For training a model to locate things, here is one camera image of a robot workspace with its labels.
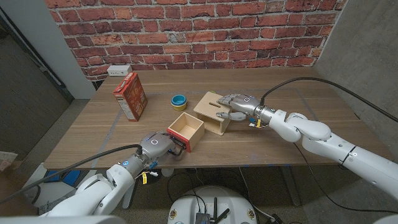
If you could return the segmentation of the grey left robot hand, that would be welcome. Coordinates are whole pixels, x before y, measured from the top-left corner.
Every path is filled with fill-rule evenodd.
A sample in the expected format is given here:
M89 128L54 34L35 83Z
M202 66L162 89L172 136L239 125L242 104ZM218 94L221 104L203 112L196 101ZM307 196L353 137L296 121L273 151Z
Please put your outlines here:
M142 149L138 154L148 164L163 164L169 156L178 157L187 148L184 142L163 131L147 134L140 145Z

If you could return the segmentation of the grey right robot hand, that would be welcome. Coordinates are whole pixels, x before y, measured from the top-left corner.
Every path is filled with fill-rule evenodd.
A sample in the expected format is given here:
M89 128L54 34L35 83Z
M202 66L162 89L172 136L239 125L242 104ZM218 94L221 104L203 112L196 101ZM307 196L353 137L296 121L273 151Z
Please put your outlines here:
M217 112L217 117L228 118L233 121L243 121L247 116L253 116L260 101L253 96L244 94L231 94L222 96L217 103L226 105L235 110L232 113Z

